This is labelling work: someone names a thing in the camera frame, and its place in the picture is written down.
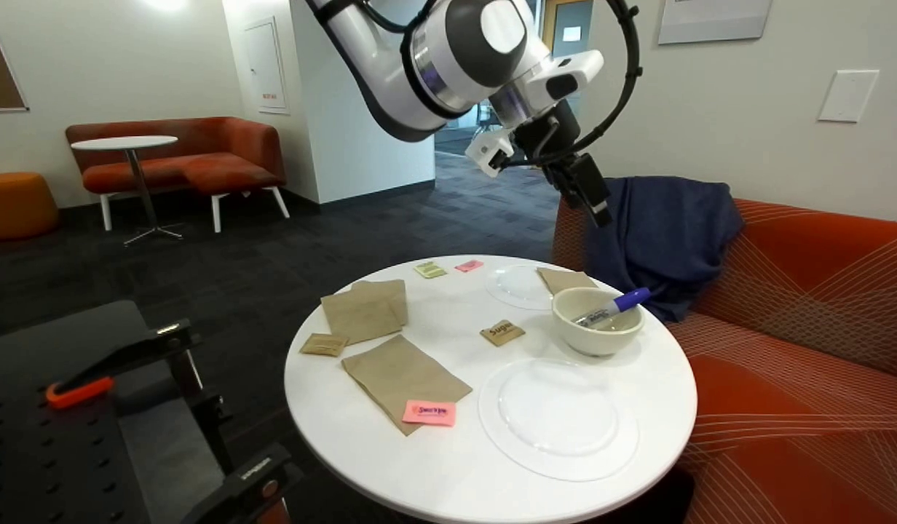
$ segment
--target light switch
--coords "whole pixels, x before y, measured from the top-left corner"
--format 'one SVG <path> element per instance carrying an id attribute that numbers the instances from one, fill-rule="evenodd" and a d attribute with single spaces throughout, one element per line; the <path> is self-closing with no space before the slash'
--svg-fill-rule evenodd
<path id="1" fill-rule="evenodd" d="M 879 70 L 836 70 L 823 110 L 823 121 L 860 121 L 873 92 Z"/>

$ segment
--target blue cloth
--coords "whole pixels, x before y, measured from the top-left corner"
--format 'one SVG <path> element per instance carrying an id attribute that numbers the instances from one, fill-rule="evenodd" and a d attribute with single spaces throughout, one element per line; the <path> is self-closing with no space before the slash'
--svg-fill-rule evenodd
<path id="1" fill-rule="evenodd" d="M 647 308 L 682 321 L 717 280 L 742 219 L 724 184 L 612 178 L 608 226 L 587 226 L 587 273 L 621 289 L 653 289 Z"/>

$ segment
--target orange couch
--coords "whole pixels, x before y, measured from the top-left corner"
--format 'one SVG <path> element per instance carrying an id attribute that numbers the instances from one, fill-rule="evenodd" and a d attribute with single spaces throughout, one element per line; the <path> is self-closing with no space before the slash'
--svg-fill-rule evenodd
<path id="1" fill-rule="evenodd" d="M 673 322 L 699 385 L 686 520 L 897 520 L 897 223 L 737 201 L 746 229 Z M 584 268 L 582 209 L 552 261 Z"/>
<path id="2" fill-rule="evenodd" d="M 98 137 L 134 137 L 134 134 L 172 134 L 175 145 L 143 149 L 140 166 L 149 188 L 193 187 L 213 204 L 213 229 L 220 232 L 217 201 L 229 191 L 268 188 L 280 213 L 289 219 L 283 201 L 283 153 L 276 129 L 232 118 L 143 118 L 143 121 L 84 121 L 66 129 L 66 142 Z M 123 150 L 75 150 L 82 184 L 98 194 L 102 223 L 110 229 L 107 198 L 134 191 L 132 166 Z"/>

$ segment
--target wall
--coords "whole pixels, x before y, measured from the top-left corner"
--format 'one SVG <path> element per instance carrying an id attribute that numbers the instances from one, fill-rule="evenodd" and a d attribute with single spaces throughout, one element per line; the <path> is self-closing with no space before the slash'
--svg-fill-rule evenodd
<path id="1" fill-rule="evenodd" d="M 640 6 L 647 76 L 592 150 L 606 175 L 724 180 L 734 194 L 897 220 L 897 0 L 775 2 L 766 35 L 742 44 L 656 46 L 662 2 Z M 595 115 L 624 79 L 606 2 L 592 46 L 606 49 Z M 877 67 L 860 124 L 819 121 L 842 67 Z"/>
<path id="2" fill-rule="evenodd" d="M 433 180 L 433 140 L 398 142 L 383 134 L 305 0 L 289 0 L 300 65 L 300 92 L 315 162 L 315 201 L 343 201 L 407 184 Z M 376 2 L 388 14 L 404 0 Z"/>
<path id="3" fill-rule="evenodd" d="M 70 121 L 241 110 L 220 2 L 0 0 L 0 44 L 28 105 L 0 113 L 0 172 L 40 172 L 62 207 L 92 201 L 65 142 Z"/>
<path id="4" fill-rule="evenodd" d="M 274 124 L 283 140 L 283 161 L 286 161 L 286 187 L 308 201 L 319 201 L 315 162 L 311 162 L 311 140 L 305 121 L 305 98 L 303 98 L 303 73 L 293 38 L 293 18 L 289 0 L 220 0 L 226 31 L 232 44 L 235 79 L 241 88 L 241 110 L 247 118 L 260 118 Z M 245 56 L 245 31 L 264 19 L 276 22 L 276 59 L 280 59 L 280 79 L 283 79 L 283 113 L 260 110 L 260 97 L 254 88 L 254 76 L 247 73 Z"/>

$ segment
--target white side table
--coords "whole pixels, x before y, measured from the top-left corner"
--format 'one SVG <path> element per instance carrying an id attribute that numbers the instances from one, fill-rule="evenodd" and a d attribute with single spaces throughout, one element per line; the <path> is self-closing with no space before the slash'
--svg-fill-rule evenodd
<path id="1" fill-rule="evenodd" d="M 330 332 L 315 308 L 292 340 L 286 399 L 303 440 L 372 500 L 424 520 L 584 520 L 656 487 L 678 459 L 697 418 L 697 380 L 675 337 L 643 311 L 638 343 L 612 359 L 568 350 L 547 313 L 536 268 L 506 257 L 437 257 L 363 276 L 404 280 L 402 334 L 471 393 L 453 427 L 410 436 L 372 404 L 337 359 L 300 356 Z M 509 321 L 528 334 L 488 345 L 481 328 Z M 381 340 L 350 345 L 360 356 Z"/>
<path id="2" fill-rule="evenodd" d="M 136 191 L 143 198 L 143 207 L 146 207 L 146 214 L 151 220 L 149 229 L 124 238 L 124 245 L 134 245 L 140 238 L 149 238 L 149 236 L 172 236 L 172 238 L 184 238 L 180 232 L 175 229 L 165 229 L 156 223 L 156 213 L 155 213 L 155 201 L 151 201 L 151 191 L 149 191 L 149 184 L 146 184 L 146 175 L 136 162 L 136 150 L 140 149 L 156 149 L 156 145 L 169 145 L 169 142 L 177 142 L 177 137 L 172 134 L 136 134 L 136 137 L 102 137 L 102 140 L 79 140 L 79 142 L 70 142 L 70 149 L 75 150 L 123 150 L 129 166 L 132 166 L 132 178 L 136 184 Z"/>

